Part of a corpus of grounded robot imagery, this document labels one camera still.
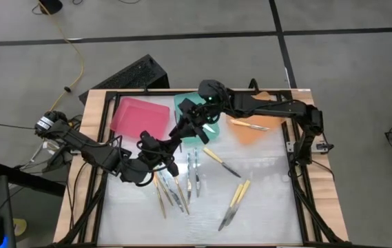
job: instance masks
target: table frame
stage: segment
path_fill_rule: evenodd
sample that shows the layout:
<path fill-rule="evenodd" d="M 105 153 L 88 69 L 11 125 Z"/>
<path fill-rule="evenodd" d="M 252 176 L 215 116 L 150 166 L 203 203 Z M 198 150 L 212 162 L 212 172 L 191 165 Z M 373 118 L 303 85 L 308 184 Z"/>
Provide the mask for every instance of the table frame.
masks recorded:
<path fill-rule="evenodd" d="M 99 125 L 99 132 L 97 136 L 97 141 L 98 142 L 104 142 L 105 138 L 112 138 L 114 136 L 114 132 L 110 131 L 108 135 L 106 135 L 106 131 L 109 130 L 108 125 L 109 122 L 112 119 L 113 114 L 115 113 L 118 103 L 121 99 L 122 96 L 145 96 L 145 95 L 175 95 L 175 94 L 182 94 L 182 93 L 188 93 L 188 92 L 193 92 L 196 91 L 195 89 L 188 89 L 188 90 L 173 90 L 173 89 L 166 89 L 166 90 L 119 90 L 119 91 L 114 91 L 114 90 L 107 90 L 105 91 L 105 98 L 104 98 L 104 104 L 103 104 L 103 111 L 101 115 L 101 120 L 100 120 L 100 125 Z M 259 93 L 259 89 L 252 89 L 252 90 L 235 90 L 238 92 L 248 92 L 250 94 L 257 94 Z M 268 90 L 264 89 L 262 91 L 268 92 L 270 95 L 275 96 L 278 101 L 283 100 L 290 100 L 290 99 L 298 99 L 296 94 L 301 92 L 301 90 Z M 300 130 L 298 129 L 297 123 L 293 122 L 290 118 L 287 118 L 287 121 L 282 124 L 282 132 L 283 136 L 285 139 L 285 142 L 293 140 L 296 141 L 300 138 Z M 291 182 L 292 185 L 294 185 L 294 181 L 298 180 L 297 178 L 297 171 L 299 174 L 301 174 L 302 180 L 300 180 L 300 185 L 302 189 L 305 191 L 307 198 L 310 200 L 311 204 L 313 207 L 315 207 L 315 198 L 313 197 L 313 187 L 311 185 L 311 179 L 309 177 L 309 171 L 307 166 L 295 166 L 292 165 L 291 162 L 289 162 L 289 166 L 294 166 L 296 168 L 295 172 L 292 172 L 292 177 L 291 177 Z M 90 204 L 90 201 L 93 197 L 94 192 L 97 190 L 99 186 L 104 186 L 105 189 L 105 184 L 107 181 L 107 174 L 103 173 L 99 168 L 92 167 L 91 172 L 90 172 L 90 178 L 88 181 L 88 187 L 87 187 L 87 193 L 85 195 L 85 204 L 84 204 L 84 209 L 86 206 Z M 86 223 L 82 229 L 79 232 L 78 240 L 77 242 L 92 242 L 96 243 L 98 240 L 98 235 L 99 235 L 99 227 L 100 227 L 100 222 L 101 222 L 101 214 L 103 210 L 103 201 L 104 199 L 102 198 L 96 207 L 96 212 L 92 214 L 88 220 L 88 223 Z M 298 214 L 298 220 L 299 220 L 299 225 L 300 225 L 300 233 L 302 236 L 302 241 L 303 243 L 309 242 L 309 241 L 317 241 L 317 242 L 322 242 L 322 235 L 321 231 L 317 225 L 317 223 L 310 218 L 309 212 L 304 210 L 305 206 L 301 203 L 300 199 L 295 195 L 295 201 L 296 201 L 296 209 L 297 209 L 297 214 Z M 344 221 L 342 221 L 342 226 L 344 227 L 344 233 L 343 231 L 340 231 L 337 233 L 341 238 L 347 239 L 347 233 L 345 230 L 344 226 Z"/>

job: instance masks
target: black metal frame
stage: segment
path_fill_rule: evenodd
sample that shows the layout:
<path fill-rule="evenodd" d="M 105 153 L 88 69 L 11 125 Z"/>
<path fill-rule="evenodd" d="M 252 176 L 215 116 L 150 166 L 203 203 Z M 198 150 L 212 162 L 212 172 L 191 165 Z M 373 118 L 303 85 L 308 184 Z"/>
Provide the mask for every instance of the black metal frame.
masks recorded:
<path fill-rule="evenodd" d="M 10 168 L 0 164 L 0 176 L 7 176 L 9 183 L 28 187 L 38 192 L 64 197 L 65 185 L 54 181 L 34 176 L 19 169 Z"/>
<path fill-rule="evenodd" d="M 249 88 L 254 87 L 255 85 L 253 84 L 253 81 L 251 81 L 251 83 L 249 84 Z M 257 94 L 259 93 L 259 89 L 256 87 L 254 90 L 242 90 L 239 92 L 246 92 L 249 94 Z M 184 93 L 188 93 L 191 92 L 191 90 L 179 90 L 179 91 L 164 91 L 164 92 L 157 92 L 157 91 L 148 91 L 148 90 L 144 90 L 144 91 L 138 91 L 138 92 L 107 92 L 105 95 L 105 104 L 104 104 L 104 110 L 103 110 L 103 114 L 101 117 L 101 126 L 99 129 L 99 139 L 102 142 L 103 136 L 104 136 L 104 129 L 105 129 L 105 121 L 107 120 L 107 115 L 109 112 L 109 108 L 110 108 L 110 101 L 114 100 L 114 109 L 113 109 L 113 113 L 114 114 L 116 112 L 116 109 L 121 101 L 121 97 L 122 96 L 173 96 L 176 94 L 184 94 Z M 270 95 L 275 96 L 277 98 L 277 100 L 282 100 L 282 98 L 284 97 L 286 100 L 292 99 L 292 94 L 290 90 L 274 90 L 274 91 L 267 91 Z M 283 136 L 285 139 L 285 142 L 289 141 L 289 130 L 287 129 L 287 124 L 283 123 L 282 124 L 282 131 L 283 131 Z M 296 136 L 296 140 L 299 139 L 299 132 L 297 134 L 295 134 L 294 131 L 294 135 Z M 109 138 L 113 138 L 114 137 L 114 132 L 110 131 L 110 135 Z M 296 172 L 294 170 L 296 165 L 294 165 L 293 163 L 291 163 L 289 161 L 289 168 L 292 169 L 291 170 L 291 182 L 292 182 L 292 186 L 294 187 L 294 181 L 297 180 L 297 175 Z M 306 193 L 308 195 L 309 200 L 313 203 L 313 196 L 312 196 L 312 191 L 311 191 L 311 185 L 310 185 L 310 180 L 309 180 L 309 175 L 307 173 L 307 168 L 303 167 L 301 168 L 302 173 L 303 173 L 303 180 L 304 180 L 304 184 L 305 184 L 305 189 L 306 189 Z M 92 174 L 90 175 L 90 181 L 89 181 L 89 186 L 93 186 L 93 187 L 89 187 L 87 190 L 87 196 L 86 198 L 91 198 L 94 192 L 94 184 L 96 182 L 96 177 L 97 177 L 97 169 L 92 171 Z M 107 181 L 107 177 L 108 175 L 106 173 L 104 173 L 101 177 L 101 180 L 104 181 L 104 183 L 106 183 Z M 295 196 L 295 202 L 296 202 L 296 209 L 297 209 L 297 213 L 298 213 L 298 222 L 299 222 L 299 226 L 300 226 L 300 233 L 302 236 L 302 242 L 306 243 L 309 241 L 308 235 L 307 235 L 307 227 L 306 227 L 306 220 L 305 220 L 305 213 L 303 211 L 302 208 L 302 203 L 301 200 L 294 194 Z M 102 217 L 102 210 L 103 210 L 103 203 L 104 203 L 104 197 L 102 197 L 102 199 L 98 202 L 98 206 L 96 208 L 96 216 L 95 216 L 95 220 L 94 220 L 94 226 L 93 226 L 93 232 L 92 232 L 92 243 L 97 243 L 98 241 L 98 235 L 99 235 L 99 228 L 101 225 L 101 217 Z M 85 238 L 85 230 L 86 230 L 87 226 L 85 225 L 83 227 L 83 229 L 81 230 L 81 233 L 83 234 L 82 236 L 80 236 L 79 242 L 85 242 L 84 238 Z M 314 232 L 316 233 L 316 241 L 321 241 L 321 233 L 318 229 L 318 226 L 315 228 L 314 226 Z"/>

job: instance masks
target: wooden table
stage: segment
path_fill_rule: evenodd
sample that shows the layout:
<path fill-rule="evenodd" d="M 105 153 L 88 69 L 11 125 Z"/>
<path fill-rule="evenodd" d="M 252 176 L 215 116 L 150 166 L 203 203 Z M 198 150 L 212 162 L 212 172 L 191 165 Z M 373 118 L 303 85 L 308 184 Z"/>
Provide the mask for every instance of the wooden table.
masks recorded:
<path fill-rule="evenodd" d="M 173 91 L 170 89 L 164 90 L 150 90 L 150 91 Z M 189 92 L 196 91 L 195 89 L 184 89 Z M 115 90 L 90 90 L 88 94 L 87 103 L 85 105 L 83 121 L 81 124 L 80 132 L 89 136 L 90 138 L 96 140 L 98 138 L 99 126 L 101 124 L 101 117 L 103 114 L 103 106 L 105 102 L 105 93 L 107 91 L 115 91 Z M 142 92 L 143 90 L 119 90 L 120 92 Z M 312 93 L 310 90 L 291 90 L 292 97 L 294 99 L 298 99 L 307 104 L 313 104 Z M 113 111 L 113 101 L 110 103 L 109 113 L 107 115 L 107 121 L 105 124 L 105 135 L 104 141 L 107 140 L 108 135 L 110 133 L 110 121 L 112 117 Z M 292 125 L 290 123 L 290 119 L 287 119 L 289 133 L 291 135 L 291 140 L 294 140 Z M 327 166 L 330 168 L 329 159 L 327 155 L 313 155 L 313 160 Z M 74 182 L 77 177 L 77 174 L 83 164 L 83 159 L 81 157 L 75 157 L 72 161 L 72 166 L 70 168 L 69 173 L 69 186 L 70 189 L 73 189 Z M 78 177 L 78 183 L 76 186 L 76 197 L 75 197 L 75 206 L 74 206 L 74 219 L 81 215 L 85 202 L 85 195 L 87 193 L 87 186 L 90 179 L 90 172 L 92 167 L 86 165 L 81 174 Z M 324 219 L 324 221 L 328 224 L 330 228 L 335 232 L 337 236 L 339 236 L 343 240 L 348 240 L 347 231 L 344 224 L 344 220 L 342 217 L 342 212 L 340 208 L 340 203 L 338 201 L 338 195 L 335 189 L 335 183 L 333 182 L 332 175 L 326 170 L 316 166 L 315 164 L 311 164 L 308 166 L 309 170 L 309 178 L 311 182 L 313 197 L 315 199 L 316 209 Z M 306 218 L 306 226 L 307 233 L 309 236 L 309 240 L 313 241 L 314 233 L 311 224 L 311 219 L 309 212 L 304 208 L 305 218 Z M 85 235 L 85 241 L 91 241 L 92 238 L 92 228 L 94 224 L 94 216 L 95 213 L 92 212 L 89 218 L 89 223 L 87 225 L 87 231 Z M 58 224 L 56 226 L 56 231 L 54 235 L 54 242 L 62 239 L 69 231 L 70 225 L 70 205 L 67 191 L 65 192 L 63 204 L 61 206 L 61 212 L 59 214 Z"/>

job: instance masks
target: white table surface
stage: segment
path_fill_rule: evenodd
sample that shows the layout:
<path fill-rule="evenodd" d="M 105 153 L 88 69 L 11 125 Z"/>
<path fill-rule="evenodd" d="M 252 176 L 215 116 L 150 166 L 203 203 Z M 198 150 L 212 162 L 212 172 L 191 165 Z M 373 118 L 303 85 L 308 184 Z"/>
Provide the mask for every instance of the white table surface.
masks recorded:
<path fill-rule="evenodd" d="M 170 108 L 170 121 L 162 137 L 166 139 L 175 126 L 173 96 L 134 98 Z M 175 202 L 172 207 L 161 191 L 167 214 L 164 219 L 153 183 L 136 187 L 109 176 L 99 231 L 100 245 L 289 245 L 302 242 L 281 127 L 267 132 L 254 144 L 244 146 L 228 128 L 224 114 L 218 124 L 220 135 L 207 147 L 242 178 L 228 172 L 199 147 L 200 197 L 196 197 L 194 169 L 191 169 L 190 215 L 182 213 Z M 139 152 L 136 142 L 133 138 L 123 140 L 123 147 L 131 150 L 133 157 Z M 177 149 L 174 156 L 186 200 L 187 152 L 193 155 L 194 148 L 184 144 L 182 148 L 183 152 Z M 166 174 L 168 183 L 178 194 L 171 175 Z M 238 184 L 246 179 L 251 185 L 235 218 L 228 227 L 218 231 Z"/>

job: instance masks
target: teal tray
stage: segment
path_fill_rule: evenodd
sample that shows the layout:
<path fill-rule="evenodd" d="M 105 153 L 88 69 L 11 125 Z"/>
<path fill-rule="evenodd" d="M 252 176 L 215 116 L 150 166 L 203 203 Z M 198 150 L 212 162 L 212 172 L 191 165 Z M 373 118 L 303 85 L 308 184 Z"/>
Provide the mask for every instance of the teal tray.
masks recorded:
<path fill-rule="evenodd" d="M 180 115 L 182 114 L 181 110 L 179 109 L 178 105 L 184 100 L 184 99 L 189 99 L 195 104 L 199 103 L 206 103 L 205 100 L 203 100 L 197 92 L 191 92 L 191 93 L 186 93 L 186 94 L 178 94 L 174 96 L 174 109 L 176 110 L 176 115 L 177 115 L 177 121 L 180 119 Z M 214 124 L 208 124 L 214 131 L 215 133 L 211 133 L 208 130 L 203 130 L 207 134 L 208 138 L 210 141 L 213 141 L 218 137 L 220 134 L 220 128 L 217 123 Z M 183 138 L 182 142 L 187 145 L 203 145 L 202 140 L 199 138 L 199 136 L 195 137 L 189 137 L 189 138 Z"/>

